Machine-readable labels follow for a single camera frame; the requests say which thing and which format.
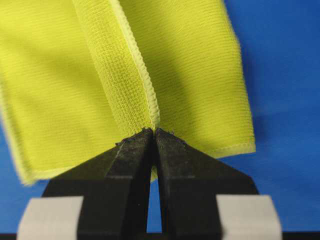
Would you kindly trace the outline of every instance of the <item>microfiber cloth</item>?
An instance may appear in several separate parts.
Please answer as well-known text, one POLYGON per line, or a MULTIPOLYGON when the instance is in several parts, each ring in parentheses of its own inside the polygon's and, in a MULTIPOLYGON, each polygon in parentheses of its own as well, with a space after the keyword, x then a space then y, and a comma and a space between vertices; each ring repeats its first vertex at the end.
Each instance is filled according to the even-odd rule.
POLYGON ((1 116, 24 184, 142 128, 215 158, 255 139, 222 0, 0 2, 1 116))

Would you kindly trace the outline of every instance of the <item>yellow microfiber towel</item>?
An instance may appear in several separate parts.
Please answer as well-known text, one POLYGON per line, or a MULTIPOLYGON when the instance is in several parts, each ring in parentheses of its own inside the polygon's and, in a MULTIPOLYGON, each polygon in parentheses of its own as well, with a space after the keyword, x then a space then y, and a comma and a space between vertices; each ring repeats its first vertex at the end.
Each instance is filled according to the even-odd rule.
POLYGON ((216 158, 255 151, 222 0, 1 1, 0 92, 24 184, 143 127, 173 131, 216 158))

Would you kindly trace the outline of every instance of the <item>blue background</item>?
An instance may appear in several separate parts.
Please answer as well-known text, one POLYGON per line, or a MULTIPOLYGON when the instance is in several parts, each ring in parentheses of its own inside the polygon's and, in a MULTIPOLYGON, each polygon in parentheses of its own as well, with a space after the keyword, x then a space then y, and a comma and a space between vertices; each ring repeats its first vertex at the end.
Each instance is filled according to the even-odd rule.
MULTIPOLYGON (((242 49, 256 153, 222 161, 272 196, 284 231, 320 231, 320 2, 226 0, 242 49)), ((0 233, 14 233, 31 197, 0 135, 0 233)), ((151 184, 148 231, 161 231, 158 183, 151 184)))

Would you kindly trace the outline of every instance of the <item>gray tape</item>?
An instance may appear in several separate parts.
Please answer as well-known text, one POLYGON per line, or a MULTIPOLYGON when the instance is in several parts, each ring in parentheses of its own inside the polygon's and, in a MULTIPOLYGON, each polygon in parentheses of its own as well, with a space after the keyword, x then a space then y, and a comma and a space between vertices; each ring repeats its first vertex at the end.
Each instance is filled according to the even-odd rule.
POLYGON ((268 195, 216 196, 222 240, 281 240, 282 228, 268 195))
POLYGON ((83 196, 30 199, 20 220, 17 240, 77 240, 83 196))

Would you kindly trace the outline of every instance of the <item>stitched hem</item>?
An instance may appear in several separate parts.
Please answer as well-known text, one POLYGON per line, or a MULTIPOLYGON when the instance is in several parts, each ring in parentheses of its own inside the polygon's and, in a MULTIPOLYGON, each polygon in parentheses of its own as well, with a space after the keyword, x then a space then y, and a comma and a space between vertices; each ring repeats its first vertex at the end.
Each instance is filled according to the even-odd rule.
POLYGON ((61 167, 61 168, 54 168, 51 170, 34 170, 32 171, 33 176, 35 179, 40 180, 40 179, 50 179, 55 176, 58 176, 59 174, 64 173, 65 171, 68 171, 69 169, 74 168, 75 166, 66 166, 66 167, 61 167))
POLYGON ((110 4, 113 8, 116 19, 120 25, 124 38, 127 42, 128 48, 131 52, 132 59, 138 70, 140 79, 143 82, 149 118, 152 125, 151 128, 155 131, 156 127, 159 125, 160 122, 160 111, 154 87, 152 86, 152 82, 147 71, 146 65, 144 63, 143 57, 140 53, 136 39, 133 35, 133 32, 131 31, 131 27, 123 11, 123 8, 119 3, 119 0, 110 0, 110 4))
POLYGON ((238 154, 250 154, 256 151, 256 144, 254 142, 240 143, 227 147, 217 148, 206 153, 215 159, 229 157, 238 154))
POLYGON ((158 179, 157 167, 155 165, 153 165, 152 168, 151 168, 150 182, 152 183, 153 181, 155 181, 157 179, 158 179))
POLYGON ((15 126, 14 119, 12 118, 10 107, 6 101, 6 90, 3 74, 0 75, 0 113, 2 129, 4 131, 6 142, 9 146, 11 158, 14 161, 15 171, 24 185, 31 185, 35 182, 35 177, 30 171, 28 162, 26 161, 26 156, 24 156, 21 149, 22 143, 18 134, 18 130, 15 126))

